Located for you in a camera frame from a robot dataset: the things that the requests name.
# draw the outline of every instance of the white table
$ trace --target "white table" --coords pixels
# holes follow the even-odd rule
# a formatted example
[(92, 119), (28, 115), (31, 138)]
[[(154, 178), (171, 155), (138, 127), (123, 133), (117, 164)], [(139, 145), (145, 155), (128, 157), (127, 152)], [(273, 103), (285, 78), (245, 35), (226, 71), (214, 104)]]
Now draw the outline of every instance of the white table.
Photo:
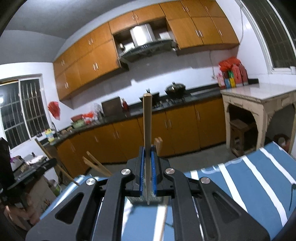
[[(229, 105), (235, 105), (250, 111), (256, 121), (258, 139), (256, 149), (264, 145), (268, 125), (274, 113), (292, 104), (296, 109), (296, 87), (274, 84), (253, 84), (238, 88), (221, 90), (226, 123), (226, 146), (230, 147)], [(296, 113), (291, 133), (291, 153), (296, 131)]]

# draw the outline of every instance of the silver screw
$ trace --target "silver screw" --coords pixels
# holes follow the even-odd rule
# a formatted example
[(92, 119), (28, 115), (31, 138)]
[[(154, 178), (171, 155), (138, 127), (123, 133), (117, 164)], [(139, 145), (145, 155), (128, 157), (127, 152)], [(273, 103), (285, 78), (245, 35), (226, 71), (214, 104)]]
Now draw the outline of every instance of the silver screw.
[(89, 178), (86, 180), (86, 184), (89, 186), (95, 184), (95, 182), (96, 180), (94, 178)]
[(202, 178), (200, 179), (200, 181), (201, 181), (202, 183), (204, 183), (204, 184), (209, 184), (211, 180), (210, 180), (209, 178), (207, 178), (207, 177), (202, 177)]
[(175, 173), (175, 170), (174, 170), (173, 168), (167, 168), (167, 169), (165, 170), (165, 172), (166, 172), (167, 174), (174, 174), (174, 173)]
[(125, 168), (125, 169), (122, 169), (122, 170), (121, 170), (121, 174), (122, 174), (122, 175), (128, 175), (128, 174), (130, 174), (130, 173), (131, 173), (131, 170), (128, 169), (128, 168)]

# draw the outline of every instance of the wooden stool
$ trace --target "wooden stool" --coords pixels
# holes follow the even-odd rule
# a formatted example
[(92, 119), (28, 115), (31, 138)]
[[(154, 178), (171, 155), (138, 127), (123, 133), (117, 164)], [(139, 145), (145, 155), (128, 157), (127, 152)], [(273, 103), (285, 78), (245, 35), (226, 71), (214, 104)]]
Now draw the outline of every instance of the wooden stool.
[[(243, 156), (244, 152), (244, 134), (246, 131), (257, 127), (256, 122), (246, 124), (240, 119), (230, 121), (230, 149), (237, 156)], [(235, 143), (235, 138), (239, 138), (239, 144)]]

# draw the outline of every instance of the gray ceiling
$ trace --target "gray ceiling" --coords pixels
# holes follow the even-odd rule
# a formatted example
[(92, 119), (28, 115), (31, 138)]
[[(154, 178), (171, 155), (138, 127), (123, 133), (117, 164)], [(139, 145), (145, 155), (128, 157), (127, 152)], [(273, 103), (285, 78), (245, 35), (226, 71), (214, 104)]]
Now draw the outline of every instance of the gray ceiling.
[(6, 30), (25, 30), (67, 39), (99, 15), (132, 0), (27, 0)]

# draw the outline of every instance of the black countertop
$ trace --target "black countertop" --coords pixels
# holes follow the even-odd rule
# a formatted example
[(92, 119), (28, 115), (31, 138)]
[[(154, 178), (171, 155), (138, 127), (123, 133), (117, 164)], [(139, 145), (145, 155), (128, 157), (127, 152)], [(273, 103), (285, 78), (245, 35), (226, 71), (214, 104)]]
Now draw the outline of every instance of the black countertop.
[[(163, 102), (163, 105), (161, 107), (152, 109), (152, 112), (153, 113), (161, 112), (161, 111), (164, 111), (164, 110), (167, 110), (170, 108), (192, 104), (193, 102), (198, 102), (198, 101), (202, 101), (202, 100), (212, 98), (212, 97), (217, 97), (217, 96), (221, 96), (220, 89), (217, 87), (214, 87), (211, 89), (206, 89), (206, 90), (201, 90), (201, 91), (197, 91), (195, 93), (191, 93), (190, 95), (187, 95), (182, 101), (177, 101), (175, 103)], [(80, 133), (80, 132), (83, 132), (86, 130), (91, 130), (91, 129), (94, 129), (94, 128), (97, 128), (100, 126), (137, 118), (142, 115), (143, 115), (143, 106), (137, 105), (137, 107), (135, 107), (135, 108), (130, 108), (129, 112), (125, 112), (125, 113), (118, 115), (118, 116), (104, 117), (101, 121), (93, 121), (89, 125), (85, 125), (83, 127), (73, 129), (73, 130), (69, 131), (67, 134), (62, 135), (59, 138), (55, 138), (55, 140), (53, 142), (45, 143), (44, 146), (46, 146), (48, 144), (50, 144), (51, 146), (55, 146), (55, 145), (58, 145), (59, 143), (63, 142), (65, 139), (67, 139), (77, 133)]]

